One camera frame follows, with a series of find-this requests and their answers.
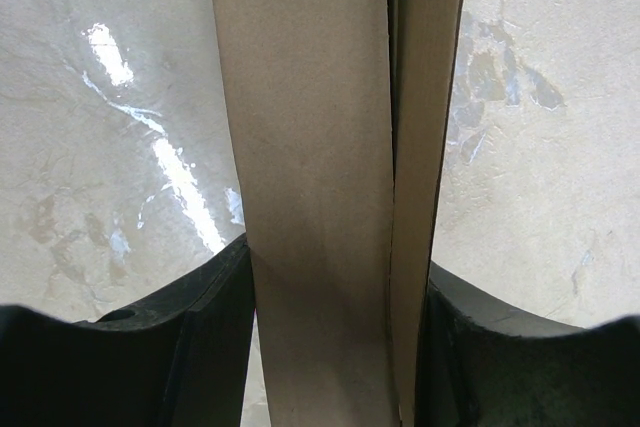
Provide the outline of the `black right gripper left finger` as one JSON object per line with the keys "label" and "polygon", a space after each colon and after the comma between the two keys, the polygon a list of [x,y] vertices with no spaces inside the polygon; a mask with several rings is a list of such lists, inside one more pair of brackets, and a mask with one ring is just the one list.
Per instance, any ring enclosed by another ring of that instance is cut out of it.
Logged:
{"label": "black right gripper left finger", "polygon": [[95,322],[1,309],[5,426],[237,426],[253,330],[238,237],[192,272]]}

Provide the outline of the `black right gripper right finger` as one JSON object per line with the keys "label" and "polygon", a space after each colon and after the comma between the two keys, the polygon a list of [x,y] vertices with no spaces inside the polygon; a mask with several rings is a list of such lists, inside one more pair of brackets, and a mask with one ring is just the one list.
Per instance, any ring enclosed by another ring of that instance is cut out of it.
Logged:
{"label": "black right gripper right finger", "polygon": [[639,318],[563,324],[431,264],[415,400],[418,426],[636,426]]}

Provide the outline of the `brown cardboard box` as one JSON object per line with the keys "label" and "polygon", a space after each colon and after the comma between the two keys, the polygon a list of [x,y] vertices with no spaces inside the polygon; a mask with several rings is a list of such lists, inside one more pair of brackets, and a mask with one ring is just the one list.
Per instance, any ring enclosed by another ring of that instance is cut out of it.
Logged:
{"label": "brown cardboard box", "polygon": [[463,0],[213,0],[275,426],[414,426]]}

